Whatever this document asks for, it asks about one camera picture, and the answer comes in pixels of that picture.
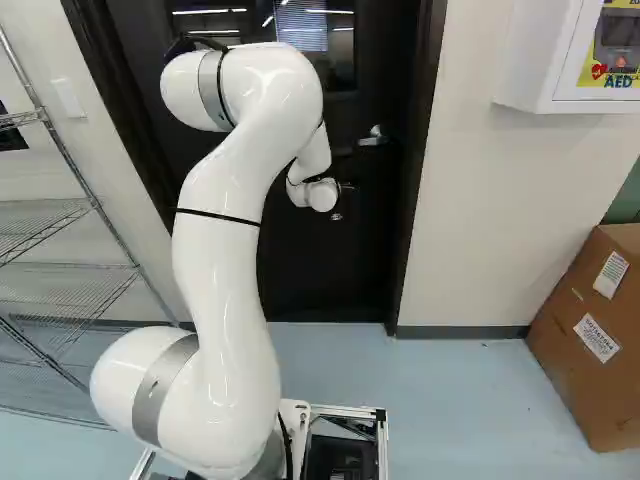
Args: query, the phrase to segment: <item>white robotic arm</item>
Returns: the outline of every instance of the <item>white robotic arm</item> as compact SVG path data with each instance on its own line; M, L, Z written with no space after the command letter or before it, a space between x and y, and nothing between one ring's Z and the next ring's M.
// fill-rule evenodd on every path
M91 396L117 430L205 478L236 480L275 438L280 404L255 269L264 199L295 158L294 204L326 211L337 200L332 179L304 183L331 164L322 89L303 55L267 43L184 53L165 68L161 90L187 125L231 130L187 176L174 226L174 274L197 337L132 331L96 364Z

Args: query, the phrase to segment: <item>wall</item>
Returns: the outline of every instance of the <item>wall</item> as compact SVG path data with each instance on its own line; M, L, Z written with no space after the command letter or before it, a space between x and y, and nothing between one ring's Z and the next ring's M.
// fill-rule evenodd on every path
M449 0L400 325L526 325L640 152L640 116L491 103L511 0Z
M138 177L93 83L58 0L0 0L0 23L68 149L105 210L154 286L179 320L188 314L173 281L170 236ZM86 119L67 118L50 81L71 80ZM0 95L11 112L33 108L4 53L0 54ZM81 196L62 157L41 125L21 129L29 150L0 153L0 200ZM124 261L95 216L76 222L30 261ZM151 308L140 282L105 317L164 320Z

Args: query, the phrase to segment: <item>cardboard box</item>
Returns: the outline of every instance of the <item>cardboard box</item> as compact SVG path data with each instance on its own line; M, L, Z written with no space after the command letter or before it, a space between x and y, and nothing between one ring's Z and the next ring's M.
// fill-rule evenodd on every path
M591 232L527 344L593 450L640 447L640 224Z

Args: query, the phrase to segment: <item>aed sign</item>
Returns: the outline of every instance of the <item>aed sign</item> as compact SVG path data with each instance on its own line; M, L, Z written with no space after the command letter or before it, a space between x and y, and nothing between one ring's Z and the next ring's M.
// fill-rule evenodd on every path
M605 0L577 86L640 88L640 0Z

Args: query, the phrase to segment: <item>door lever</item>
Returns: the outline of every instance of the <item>door lever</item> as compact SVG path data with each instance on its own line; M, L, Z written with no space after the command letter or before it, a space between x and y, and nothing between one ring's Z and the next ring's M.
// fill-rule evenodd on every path
M369 136L358 140L358 145L361 147L376 147L378 145L384 145L389 143L389 137L382 134L380 125L374 125L369 131Z

